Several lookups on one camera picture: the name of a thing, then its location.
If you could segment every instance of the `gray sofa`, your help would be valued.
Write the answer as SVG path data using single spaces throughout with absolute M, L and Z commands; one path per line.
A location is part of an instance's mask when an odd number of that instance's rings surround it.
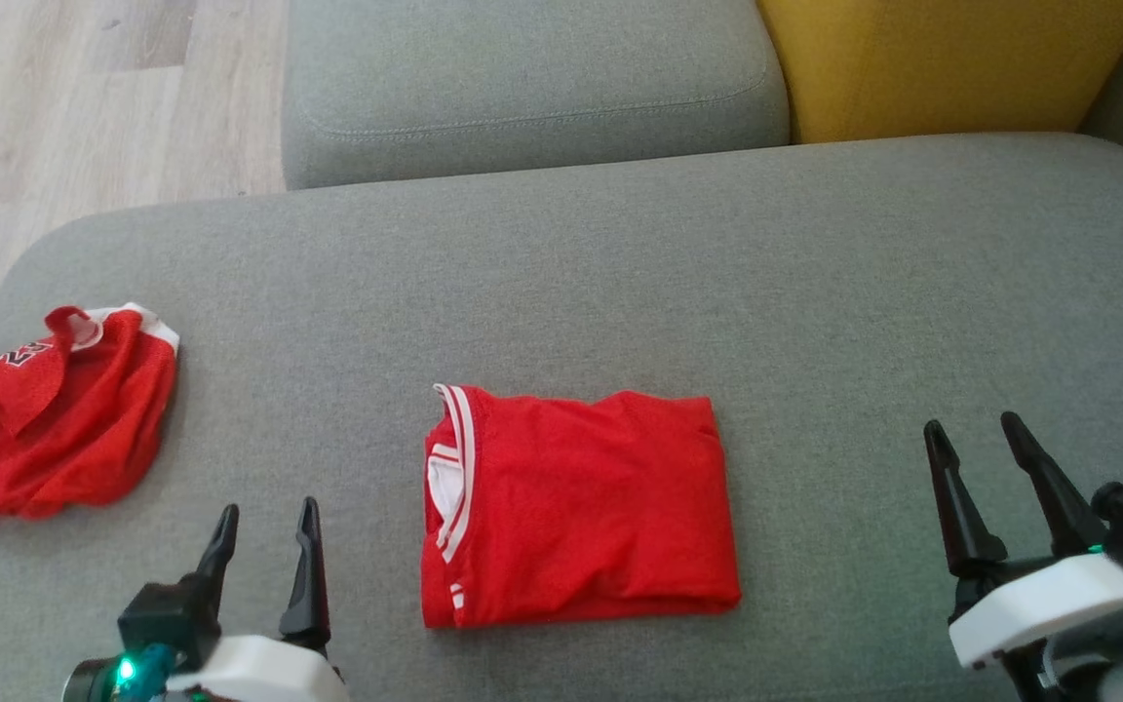
M 292 74 L 293 100 L 307 81 Z M 325 156 L 295 119 L 295 185 L 499 170 L 410 147 L 400 172 L 363 146 Z M 699 119 L 678 151 L 705 148 L 705 120 L 748 117 Z M 565 145 L 569 128 L 536 126 Z M 592 156 L 530 146 L 503 163 Z M 164 446 L 119 505 L 0 520 L 0 699 L 53 699 L 76 662 L 115 653 L 116 614 L 192 567 L 227 502 L 241 530 L 225 631 L 273 631 L 307 494 L 323 510 L 329 654 L 355 699 L 1014 699 L 950 650 L 921 427 L 949 428 L 1013 556 L 1049 538 L 1002 410 L 1083 492 L 1123 480 L 1123 148 L 1092 137 L 766 147 L 101 215 L 15 266 L 0 350 L 39 336 L 49 308 L 129 299 L 182 336 Z M 712 396 L 743 603 L 426 631 L 437 381 Z

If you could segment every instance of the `yellow pillow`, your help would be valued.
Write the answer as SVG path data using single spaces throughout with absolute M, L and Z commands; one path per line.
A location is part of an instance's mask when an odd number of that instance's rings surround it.
M 758 0 L 794 142 L 1063 129 L 1123 49 L 1123 0 Z

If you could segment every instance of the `white stripe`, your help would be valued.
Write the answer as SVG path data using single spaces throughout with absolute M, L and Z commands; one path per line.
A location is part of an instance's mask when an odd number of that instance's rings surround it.
M 448 405 L 448 408 L 449 408 L 449 422 L 454 426 L 454 436 L 455 436 L 456 444 L 458 444 L 458 453 L 460 453 L 460 450 L 462 450 L 462 427 L 460 427 L 460 423 L 458 421 L 458 419 L 459 419 L 459 417 L 458 417 L 458 404 L 455 403 L 455 401 L 454 401 L 454 394 L 451 394 L 451 392 L 449 392 L 449 386 L 447 386 L 447 385 L 440 385 L 439 383 L 437 383 L 437 385 L 432 385 L 432 388 L 436 388 L 436 391 L 440 393 L 440 396 L 445 396 L 445 404 Z M 446 541 L 447 538 L 449 538 L 449 529 L 451 529 L 451 528 L 454 528 L 454 520 L 445 520 L 445 523 L 440 525 L 440 534 L 437 535 L 437 537 L 436 537 L 436 547 L 437 548 L 445 548 L 445 541 Z
M 449 544 L 440 554 L 445 556 L 446 564 L 454 559 L 455 551 L 458 550 L 462 539 L 467 535 L 467 525 L 471 522 L 471 501 L 474 499 L 474 489 L 476 489 L 476 426 L 471 414 L 471 401 L 467 399 L 467 392 L 462 388 L 454 385 L 450 390 L 454 391 L 454 395 L 458 400 L 458 410 L 462 412 L 462 443 L 458 446 L 462 447 L 462 469 L 467 478 L 467 489 L 463 491 L 458 521 L 454 525 Z
M 175 334 L 170 326 L 165 325 L 164 321 L 158 318 L 158 314 L 154 314 L 150 310 L 138 306 L 136 302 L 125 302 L 121 307 L 100 307 L 98 310 L 85 310 L 85 314 L 90 316 L 90 320 L 93 320 L 99 325 L 98 338 L 94 338 L 92 341 L 81 345 L 80 347 L 74 346 L 72 347 L 72 350 L 80 352 L 81 348 L 94 346 L 94 344 L 102 338 L 102 322 L 106 321 L 111 314 L 116 314 L 116 312 L 124 312 L 126 310 L 133 310 L 134 312 L 141 314 L 141 325 L 138 326 L 138 331 L 141 331 L 141 334 L 145 334 L 146 336 L 152 336 L 165 341 L 168 346 L 173 347 L 173 355 L 175 354 L 175 350 L 180 348 L 180 335 Z
M 450 458 L 454 459 L 454 462 L 456 462 L 456 459 L 458 459 L 458 449 L 451 446 L 437 444 L 436 446 L 432 446 L 432 456 L 440 456 L 441 458 Z

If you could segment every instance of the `sofa seam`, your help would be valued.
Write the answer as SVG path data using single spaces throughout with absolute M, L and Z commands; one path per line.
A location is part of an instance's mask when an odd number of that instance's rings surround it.
M 316 131 L 322 134 L 325 137 L 339 139 L 339 142 L 404 142 L 404 139 L 410 138 L 423 138 L 423 137 L 436 137 L 437 135 L 446 134 L 462 134 L 469 131 L 492 131 L 492 129 L 511 129 L 519 128 L 519 126 L 528 125 L 542 125 L 542 124 L 567 124 L 584 119 L 599 119 L 599 117 L 613 116 L 613 115 L 629 115 L 630 112 L 640 112 L 641 115 L 650 115 L 650 112 L 667 112 L 667 111 L 678 111 L 686 110 L 686 108 L 693 107 L 709 107 L 714 106 L 714 103 L 727 102 L 740 98 L 741 94 L 754 92 L 761 85 L 765 85 L 770 75 L 770 66 L 768 66 L 768 53 L 766 53 L 766 62 L 761 69 L 760 78 L 754 81 L 752 84 L 745 85 L 743 88 L 737 89 L 734 92 L 728 94 L 721 94 L 721 97 L 701 97 L 690 100 L 678 100 L 668 101 L 659 100 L 655 102 L 630 102 L 627 106 L 618 107 L 593 107 L 588 110 L 576 110 L 576 111 L 562 111 L 547 112 L 547 115 L 523 115 L 515 117 L 496 117 L 496 119 L 490 120 L 471 120 L 467 122 L 451 122 L 447 125 L 432 125 L 432 126 L 420 126 L 420 128 L 398 128 L 398 129 L 331 129 L 327 126 L 321 125 L 320 121 L 311 116 L 311 112 L 307 110 L 307 103 L 300 97 L 295 98 L 294 102 L 298 106 L 299 115 L 302 119 L 307 120 L 307 124 L 311 125 Z

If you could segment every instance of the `sofa cushion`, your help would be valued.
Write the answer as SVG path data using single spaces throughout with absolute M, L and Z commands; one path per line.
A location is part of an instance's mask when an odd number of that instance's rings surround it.
M 785 144 L 749 0 L 293 0 L 290 189 Z
M 1123 148 L 970 135 L 294 192 L 86 218 L 0 290 L 184 339 L 155 466 L 106 510 L 0 520 L 0 699 L 112 654 L 147 580 L 241 507 L 222 621 L 271 632 L 307 494 L 357 699 L 1012 699 L 949 648 L 924 422 L 1015 556 L 1048 553 L 998 426 L 1123 481 Z M 743 587 L 725 617 L 424 631 L 436 381 L 713 398 Z
M 1061 129 L 1123 49 L 1123 0 L 760 0 L 794 142 Z

